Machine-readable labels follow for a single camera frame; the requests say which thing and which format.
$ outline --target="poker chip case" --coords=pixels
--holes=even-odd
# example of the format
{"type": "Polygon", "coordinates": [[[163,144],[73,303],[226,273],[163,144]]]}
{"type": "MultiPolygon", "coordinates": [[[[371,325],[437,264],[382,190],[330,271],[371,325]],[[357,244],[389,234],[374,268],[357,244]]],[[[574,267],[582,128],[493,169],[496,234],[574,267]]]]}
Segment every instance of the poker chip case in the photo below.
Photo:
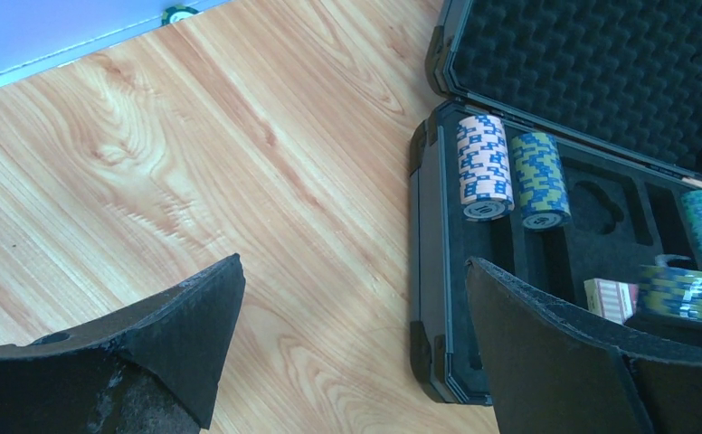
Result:
{"type": "Polygon", "coordinates": [[[472,320],[470,259],[573,308],[587,308],[586,280],[635,282],[657,255],[702,265],[680,201],[696,189],[683,178],[702,180],[702,1],[447,1],[425,70],[447,100],[411,142],[411,366],[435,401],[492,405],[485,355],[500,350],[481,343],[502,327],[472,320]],[[466,220],[454,132],[481,113],[508,140],[556,138],[569,224],[466,220]]]}

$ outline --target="wood grain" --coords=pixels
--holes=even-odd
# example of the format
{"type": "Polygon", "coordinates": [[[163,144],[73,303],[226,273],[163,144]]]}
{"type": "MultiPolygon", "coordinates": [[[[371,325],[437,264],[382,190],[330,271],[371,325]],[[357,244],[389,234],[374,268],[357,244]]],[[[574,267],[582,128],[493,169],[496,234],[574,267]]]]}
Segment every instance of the wood grain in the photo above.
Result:
{"type": "Polygon", "coordinates": [[[1,88],[0,344],[239,252],[211,432],[495,432],[407,359],[407,145],[439,102],[440,7],[234,2],[1,88]]]}

